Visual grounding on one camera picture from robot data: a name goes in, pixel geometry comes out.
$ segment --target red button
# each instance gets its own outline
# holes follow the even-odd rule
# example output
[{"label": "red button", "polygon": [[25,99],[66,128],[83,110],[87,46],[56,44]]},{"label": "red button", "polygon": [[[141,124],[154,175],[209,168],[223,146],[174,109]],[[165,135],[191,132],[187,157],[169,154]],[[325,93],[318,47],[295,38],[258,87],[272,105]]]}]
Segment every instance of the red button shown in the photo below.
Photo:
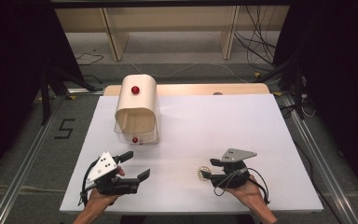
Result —
[{"label": "red button", "polygon": [[132,94],[138,94],[139,93],[139,87],[137,87],[137,86],[133,86],[132,88],[131,88],[131,92],[132,92]]}]

